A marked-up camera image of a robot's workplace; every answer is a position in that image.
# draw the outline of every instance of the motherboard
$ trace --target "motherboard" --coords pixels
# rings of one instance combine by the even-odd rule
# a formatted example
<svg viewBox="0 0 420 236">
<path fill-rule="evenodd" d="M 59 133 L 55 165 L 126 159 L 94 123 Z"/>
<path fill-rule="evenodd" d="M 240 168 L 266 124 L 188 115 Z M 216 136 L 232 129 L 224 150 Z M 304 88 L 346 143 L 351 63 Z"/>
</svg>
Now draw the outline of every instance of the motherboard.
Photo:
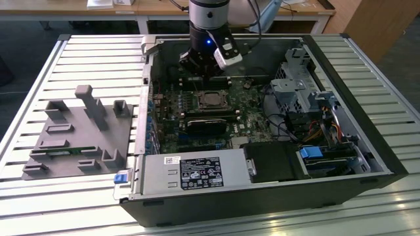
<svg viewBox="0 0 420 236">
<path fill-rule="evenodd" d="M 252 85 L 248 77 L 219 78 L 207 86 L 188 78 L 164 88 L 155 95 L 162 153 L 234 149 L 274 140 L 262 112 L 263 86 Z"/>
</svg>

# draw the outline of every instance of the aluminum table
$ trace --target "aluminum table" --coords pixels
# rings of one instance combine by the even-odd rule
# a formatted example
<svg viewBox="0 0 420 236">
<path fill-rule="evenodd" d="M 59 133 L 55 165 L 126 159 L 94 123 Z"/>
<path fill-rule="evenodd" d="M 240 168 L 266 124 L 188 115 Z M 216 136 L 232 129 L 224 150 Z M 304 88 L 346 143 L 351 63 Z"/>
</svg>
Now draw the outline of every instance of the aluminum table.
<svg viewBox="0 0 420 236">
<path fill-rule="evenodd" d="M 420 115 L 351 39 L 315 36 L 330 62 L 400 158 L 408 177 L 339 206 L 144 228 L 114 199 L 114 174 L 23 181 L 47 120 L 51 99 L 75 98 L 91 84 L 103 104 L 124 99 L 136 105 L 143 87 L 142 35 L 60 37 L 0 143 L 2 235 L 412 235 L 420 228 Z M 135 107 L 128 164 L 134 164 Z"/>
</svg>

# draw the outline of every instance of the white sticker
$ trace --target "white sticker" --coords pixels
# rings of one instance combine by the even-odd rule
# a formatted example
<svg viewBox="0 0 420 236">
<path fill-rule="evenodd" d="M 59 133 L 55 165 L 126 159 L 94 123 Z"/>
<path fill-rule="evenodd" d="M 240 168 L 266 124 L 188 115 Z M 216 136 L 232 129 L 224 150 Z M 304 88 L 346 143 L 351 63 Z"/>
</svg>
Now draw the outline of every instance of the white sticker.
<svg viewBox="0 0 420 236">
<path fill-rule="evenodd" d="M 164 164 L 179 164 L 182 157 L 180 156 L 167 156 Z"/>
<path fill-rule="evenodd" d="M 134 11 L 116 11 L 116 14 L 134 14 Z"/>
</svg>

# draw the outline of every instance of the metal bracket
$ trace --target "metal bracket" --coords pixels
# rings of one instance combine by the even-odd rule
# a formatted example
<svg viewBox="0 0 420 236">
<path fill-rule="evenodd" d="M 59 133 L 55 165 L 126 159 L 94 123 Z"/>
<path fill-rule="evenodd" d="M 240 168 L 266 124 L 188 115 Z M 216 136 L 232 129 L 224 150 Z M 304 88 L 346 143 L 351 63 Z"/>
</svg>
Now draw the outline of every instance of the metal bracket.
<svg viewBox="0 0 420 236">
<path fill-rule="evenodd" d="M 164 42 L 162 40 L 156 41 L 155 35 L 146 35 L 142 39 L 142 52 L 144 55 L 151 55 L 154 52 L 158 51 L 158 45 L 163 44 Z"/>
</svg>

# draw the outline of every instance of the blue tab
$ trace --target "blue tab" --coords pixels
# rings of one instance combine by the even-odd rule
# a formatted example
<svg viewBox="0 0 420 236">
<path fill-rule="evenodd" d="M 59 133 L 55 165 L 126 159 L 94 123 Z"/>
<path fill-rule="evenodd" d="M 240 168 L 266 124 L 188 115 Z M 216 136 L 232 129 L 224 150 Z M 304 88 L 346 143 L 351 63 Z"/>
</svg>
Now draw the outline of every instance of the blue tab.
<svg viewBox="0 0 420 236">
<path fill-rule="evenodd" d="M 116 174 L 116 176 L 114 177 L 114 183 L 128 183 L 128 174 Z"/>
<path fill-rule="evenodd" d="M 323 157 L 320 147 L 303 147 L 299 152 L 300 152 L 302 158 Z"/>
</svg>

